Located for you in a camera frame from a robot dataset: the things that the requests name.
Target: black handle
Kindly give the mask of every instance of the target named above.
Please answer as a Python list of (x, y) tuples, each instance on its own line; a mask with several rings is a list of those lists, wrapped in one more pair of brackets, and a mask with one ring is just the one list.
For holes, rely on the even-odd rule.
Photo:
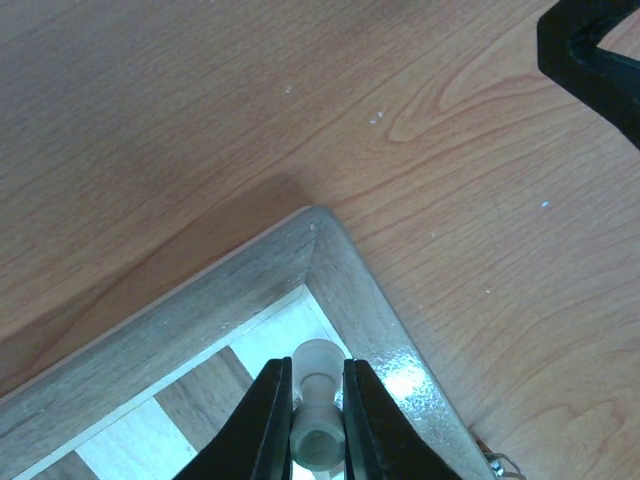
[(640, 149), (640, 62), (598, 48), (640, 0), (560, 0), (538, 22), (538, 67)]

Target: wooden floor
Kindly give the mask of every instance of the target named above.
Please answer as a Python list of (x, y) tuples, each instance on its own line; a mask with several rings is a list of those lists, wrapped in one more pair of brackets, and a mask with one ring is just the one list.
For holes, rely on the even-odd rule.
[(538, 72), (552, 3), (3, 2), (1, 391), (322, 203), (487, 444), (640, 478), (640, 153)]

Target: clamp jaw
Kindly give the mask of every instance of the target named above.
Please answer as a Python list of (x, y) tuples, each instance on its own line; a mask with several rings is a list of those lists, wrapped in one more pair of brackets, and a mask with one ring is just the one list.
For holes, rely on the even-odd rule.
[[(462, 480), (411, 427), (371, 365), (345, 360), (347, 480)], [(291, 358), (268, 361), (229, 420), (174, 480), (291, 480)]]

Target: white speck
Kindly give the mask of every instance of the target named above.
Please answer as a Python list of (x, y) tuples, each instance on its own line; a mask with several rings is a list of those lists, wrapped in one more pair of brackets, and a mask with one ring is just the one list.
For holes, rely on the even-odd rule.
[(376, 113), (376, 116), (375, 116), (375, 117), (373, 117), (371, 120), (369, 120), (369, 123), (370, 123), (370, 124), (372, 124), (372, 125), (373, 125), (374, 123), (378, 123), (378, 120), (381, 120), (381, 119), (382, 119), (382, 117), (384, 117), (384, 113), (382, 113), (382, 112), (378, 112), (378, 113)]

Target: gray wooden frame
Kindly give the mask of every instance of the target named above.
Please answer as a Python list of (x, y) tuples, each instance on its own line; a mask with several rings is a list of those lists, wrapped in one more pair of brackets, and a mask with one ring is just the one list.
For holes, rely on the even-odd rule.
[(367, 359), (381, 377), (402, 368), (423, 372), (424, 381), (398, 400), (405, 414), (462, 478), (494, 479), (340, 222), (324, 207), (282, 220), (3, 399), (0, 477), (23, 472), (303, 283), (354, 357)]

